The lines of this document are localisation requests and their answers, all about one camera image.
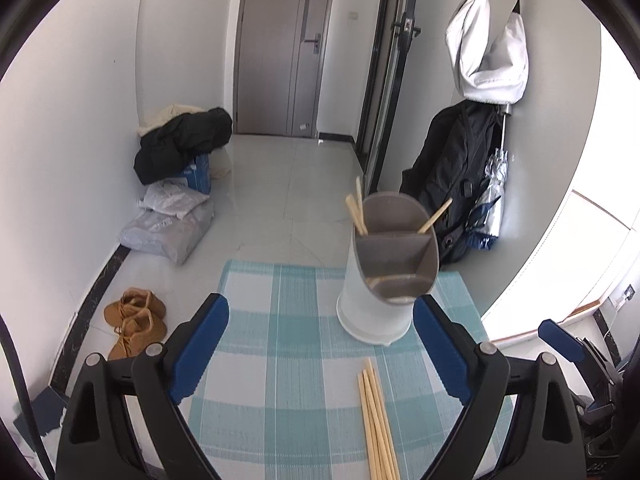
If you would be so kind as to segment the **black backpack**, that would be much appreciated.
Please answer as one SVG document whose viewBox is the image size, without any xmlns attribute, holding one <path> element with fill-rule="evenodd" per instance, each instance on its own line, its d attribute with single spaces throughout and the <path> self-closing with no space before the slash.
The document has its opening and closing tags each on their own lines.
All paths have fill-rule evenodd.
<svg viewBox="0 0 640 480">
<path fill-rule="evenodd" d="M 465 225 L 488 185 L 485 167 L 500 138 L 497 105 L 461 101 L 434 116 L 420 154 L 402 172 L 399 191 L 415 198 L 428 214 L 451 203 L 434 224 L 444 266 L 466 252 Z"/>
</svg>

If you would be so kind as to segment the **white hanging bag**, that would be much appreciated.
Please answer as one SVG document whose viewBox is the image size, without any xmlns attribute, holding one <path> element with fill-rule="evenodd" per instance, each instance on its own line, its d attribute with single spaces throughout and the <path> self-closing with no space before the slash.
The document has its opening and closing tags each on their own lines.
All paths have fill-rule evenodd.
<svg viewBox="0 0 640 480">
<path fill-rule="evenodd" d="M 517 1 L 500 34 L 489 38 L 489 0 L 464 0 L 448 23 L 445 42 L 454 86 L 474 102 L 513 105 L 528 83 L 526 31 Z"/>
</svg>

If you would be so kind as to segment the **wooden chopstick in holder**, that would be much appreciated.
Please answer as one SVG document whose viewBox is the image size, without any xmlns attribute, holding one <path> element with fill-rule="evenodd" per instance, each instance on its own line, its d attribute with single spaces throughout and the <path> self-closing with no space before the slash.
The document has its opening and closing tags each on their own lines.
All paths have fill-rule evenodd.
<svg viewBox="0 0 640 480">
<path fill-rule="evenodd" d="M 361 177 L 356 177 L 356 200 L 357 200 L 357 205 L 358 205 L 358 210 L 359 210 L 359 221 L 360 221 L 360 226 L 362 227 L 362 235 L 367 235 L 368 234 L 368 229 L 366 226 L 366 222 L 364 221 L 364 214 L 363 214 L 363 195 L 362 195 L 362 182 L 361 182 Z"/>
<path fill-rule="evenodd" d="M 442 204 L 435 212 L 431 215 L 431 217 L 424 223 L 423 226 L 418 229 L 419 234 L 424 234 L 434 226 L 435 222 L 447 211 L 447 209 L 451 206 L 454 200 L 449 197 L 445 203 Z"/>
<path fill-rule="evenodd" d="M 345 205 L 348 209 L 352 223 L 360 236 L 368 235 L 368 229 L 363 221 L 363 212 L 361 206 L 356 200 L 356 197 L 349 194 L 345 198 Z"/>
</svg>

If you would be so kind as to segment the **wall power socket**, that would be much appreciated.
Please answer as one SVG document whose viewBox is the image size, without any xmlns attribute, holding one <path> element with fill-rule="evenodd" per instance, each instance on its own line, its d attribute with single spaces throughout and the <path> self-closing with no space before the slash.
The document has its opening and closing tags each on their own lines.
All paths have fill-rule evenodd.
<svg viewBox="0 0 640 480">
<path fill-rule="evenodd" d="M 628 285 L 626 287 L 626 289 L 624 290 L 623 298 L 626 301 L 630 301 L 632 298 L 634 298 L 634 294 L 635 293 L 636 293 L 636 291 L 634 290 L 634 288 L 631 285 Z"/>
</svg>

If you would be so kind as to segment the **blue cardboard box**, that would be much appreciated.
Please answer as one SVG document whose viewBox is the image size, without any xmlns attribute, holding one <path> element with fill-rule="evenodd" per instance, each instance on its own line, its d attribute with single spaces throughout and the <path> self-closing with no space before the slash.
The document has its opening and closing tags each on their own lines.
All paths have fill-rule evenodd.
<svg viewBox="0 0 640 480">
<path fill-rule="evenodd" d="M 185 186 L 193 191 L 209 195 L 212 188 L 210 182 L 209 158 L 198 155 L 181 172 L 169 178 L 172 183 Z"/>
</svg>

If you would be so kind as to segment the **wooden chopstick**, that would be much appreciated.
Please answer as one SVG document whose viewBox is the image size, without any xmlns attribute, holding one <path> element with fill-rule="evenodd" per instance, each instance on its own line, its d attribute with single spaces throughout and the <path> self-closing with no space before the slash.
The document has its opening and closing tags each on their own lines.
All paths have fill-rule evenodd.
<svg viewBox="0 0 640 480">
<path fill-rule="evenodd" d="M 363 412 L 364 433 L 367 440 L 367 451 L 369 457 L 370 476 L 373 480 L 383 480 L 386 478 L 378 435 L 376 434 L 374 422 L 374 405 L 368 374 L 363 370 L 359 374 L 360 401 Z"/>
<path fill-rule="evenodd" d="M 378 377 L 378 373 L 374 369 L 374 366 L 370 360 L 367 360 L 367 366 L 364 370 L 370 370 L 374 378 L 374 388 L 376 389 L 376 395 L 378 396 L 378 405 L 380 406 L 381 412 L 382 412 L 383 424 L 386 431 L 387 445 L 388 445 L 388 448 L 390 449 L 390 461 L 392 462 L 392 468 L 394 471 L 394 479 L 399 479 L 400 471 L 399 471 L 399 466 L 397 461 L 397 454 L 395 451 L 392 430 L 390 429 L 390 420 L 388 419 L 387 410 L 385 406 L 385 399 L 384 399 L 382 384 L 381 384 L 380 378 Z"/>
<path fill-rule="evenodd" d="M 378 405 L 378 396 L 374 388 L 374 378 L 370 370 L 363 371 L 364 391 L 366 392 L 370 411 L 373 418 L 373 426 L 375 430 L 375 440 L 378 445 L 378 454 L 380 454 L 383 464 L 383 479 L 393 479 L 394 471 L 392 462 L 390 461 L 390 449 L 387 445 L 386 431 L 383 424 L 381 408 Z"/>
<path fill-rule="evenodd" d="M 363 221 L 363 212 L 361 206 L 356 200 L 356 197 L 349 194 L 345 198 L 345 205 L 348 209 L 352 223 L 360 236 L 368 235 L 368 229 Z"/>
<path fill-rule="evenodd" d="M 364 221 L 364 214 L 363 214 L 363 195 L 362 195 L 362 182 L 361 182 L 361 177 L 356 177 L 356 200 L 357 200 L 357 205 L 358 205 L 358 210 L 359 210 L 359 221 L 360 221 L 360 226 L 362 227 L 362 235 L 367 235 L 368 234 L 368 229 L 366 226 L 366 222 Z"/>
<path fill-rule="evenodd" d="M 370 479 L 378 480 L 378 459 L 376 458 L 376 448 L 373 440 L 370 412 L 367 404 L 366 390 L 364 390 L 363 372 L 358 374 L 358 390 L 361 403 L 364 436 L 366 437 L 367 456 L 369 463 Z"/>
<path fill-rule="evenodd" d="M 434 226 L 435 222 L 447 211 L 447 209 L 451 206 L 454 200 L 449 197 L 445 203 L 442 204 L 435 212 L 431 215 L 431 217 L 424 223 L 423 226 L 418 229 L 419 234 L 424 234 Z"/>
</svg>

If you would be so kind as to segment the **grey plastic parcel bag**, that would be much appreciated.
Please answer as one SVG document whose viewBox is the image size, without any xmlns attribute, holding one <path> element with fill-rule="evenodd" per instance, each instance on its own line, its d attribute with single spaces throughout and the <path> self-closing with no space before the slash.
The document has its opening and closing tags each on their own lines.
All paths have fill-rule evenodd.
<svg viewBox="0 0 640 480">
<path fill-rule="evenodd" d="M 215 214 L 214 203 L 206 200 L 182 219 L 145 211 L 119 233 L 119 243 L 135 252 L 169 259 L 181 266 L 205 236 Z"/>
</svg>

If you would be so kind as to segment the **white plastic parcel bag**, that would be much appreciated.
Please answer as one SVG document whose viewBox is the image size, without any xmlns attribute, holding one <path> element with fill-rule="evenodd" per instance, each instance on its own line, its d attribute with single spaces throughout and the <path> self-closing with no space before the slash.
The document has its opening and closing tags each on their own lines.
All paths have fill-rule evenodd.
<svg viewBox="0 0 640 480">
<path fill-rule="evenodd" d="M 183 219 L 196 207 L 204 204 L 209 196 L 170 181 L 158 181 L 146 188 L 138 207 Z"/>
</svg>

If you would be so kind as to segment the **silver folded umbrella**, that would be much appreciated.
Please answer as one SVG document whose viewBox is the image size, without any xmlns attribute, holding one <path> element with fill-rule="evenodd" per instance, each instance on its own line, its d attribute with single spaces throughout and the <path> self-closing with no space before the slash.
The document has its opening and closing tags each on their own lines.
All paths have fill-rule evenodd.
<svg viewBox="0 0 640 480">
<path fill-rule="evenodd" d="M 486 186 L 476 201 L 466 222 L 466 246 L 477 250 L 491 250 L 500 236 L 509 152 L 506 149 L 506 118 L 512 114 L 511 104 L 499 106 L 501 122 L 500 145 L 488 157 L 485 166 Z"/>
</svg>

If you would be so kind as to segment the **black jacket pile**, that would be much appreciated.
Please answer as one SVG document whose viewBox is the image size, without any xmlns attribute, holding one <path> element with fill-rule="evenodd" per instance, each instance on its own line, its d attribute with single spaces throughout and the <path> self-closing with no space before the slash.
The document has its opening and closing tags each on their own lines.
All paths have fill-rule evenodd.
<svg viewBox="0 0 640 480">
<path fill-rule="evenodd" d="M 224 148 L 232 136 L 232 118 L 222 107 L 183 113 L 140 139 L 134 172 L 143 185 L 173 177 L 200 155 Z"/>
</svg>

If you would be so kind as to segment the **black framed glass door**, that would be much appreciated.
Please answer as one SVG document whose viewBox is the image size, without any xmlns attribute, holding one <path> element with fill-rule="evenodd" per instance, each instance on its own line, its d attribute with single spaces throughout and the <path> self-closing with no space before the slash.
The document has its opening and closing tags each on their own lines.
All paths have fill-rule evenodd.
<svg viewBox="0 0 640 480">
<path fill-rule="evenodd" d="M 356 139 L 363 189 L 378 190 L 416 26 L 416 0 L 380 0 Z"/>
</svg>

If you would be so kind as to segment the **tan boot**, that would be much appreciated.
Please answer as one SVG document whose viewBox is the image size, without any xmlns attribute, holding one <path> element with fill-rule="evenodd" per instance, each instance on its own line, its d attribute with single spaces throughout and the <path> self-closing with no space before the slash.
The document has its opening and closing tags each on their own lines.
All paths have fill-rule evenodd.
<svg viewBox="0 0 640 480">
<path fill-rule="evenodd" d="M 161 320 L 166 315 L 166 306 L 149 289 L 130 287 L 119 300 L 108 304 L 103 311 L 104 320 L 109 326 L 119 327 L 126 318 L 130 318 L 142 309 L 149 309 Z"/>
<path fill-rule="evenodd" d="M 149 344 L 161 342 L 167 327 L 164 321 L 148 308 L 125 318 L 122 325 L 114 328 L 118 338 L 116 344 L 108 354 L 109 361 L 134 358 Z"/>
</svg>

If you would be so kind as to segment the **grey entrance door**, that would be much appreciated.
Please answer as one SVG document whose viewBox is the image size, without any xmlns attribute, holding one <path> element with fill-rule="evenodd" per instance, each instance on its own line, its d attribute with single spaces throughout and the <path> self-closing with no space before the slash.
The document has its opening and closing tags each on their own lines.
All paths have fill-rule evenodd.
<svg viewBox="0 0 640 480">
<path fill-rule="evenodd" d="M 234 116 L 239 134 L 317 133 L 332 0 L 241 0 Z"/>
</svg>

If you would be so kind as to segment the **teal checked placemat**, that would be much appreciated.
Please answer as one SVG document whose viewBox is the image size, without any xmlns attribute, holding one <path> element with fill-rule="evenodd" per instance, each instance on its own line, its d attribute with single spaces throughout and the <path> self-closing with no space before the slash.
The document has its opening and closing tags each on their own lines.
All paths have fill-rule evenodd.
<svg viewBox="0 0 640 480">
<path fill-rule="evenodd" d="M 420 338 L 375 347 L 336 316 L 341 269 L 232 260 L 220 291 L 230 321 L 188 414 L 225 479 L 364 479 L 357 376 L 374 366 L 402 478 L 424 474 L 461 403 L 446 393 Z"/>
</svg>

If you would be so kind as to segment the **white grey utensil holder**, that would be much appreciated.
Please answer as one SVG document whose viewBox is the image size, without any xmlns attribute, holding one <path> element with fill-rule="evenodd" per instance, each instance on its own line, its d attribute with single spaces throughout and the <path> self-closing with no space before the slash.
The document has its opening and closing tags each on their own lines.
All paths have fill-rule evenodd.
<svg viewBox="0 0 640 480">
<path fill-rule="evenodd" d="M 365 344 L 389 346 L 412 324 L 416 298 L 428 294 L 439 271 L 430 218 L 413 197 L 379 192 L 363 201 L 368 232 L 352 231 L 337 318 L 349 335 Z"/>
</svg>

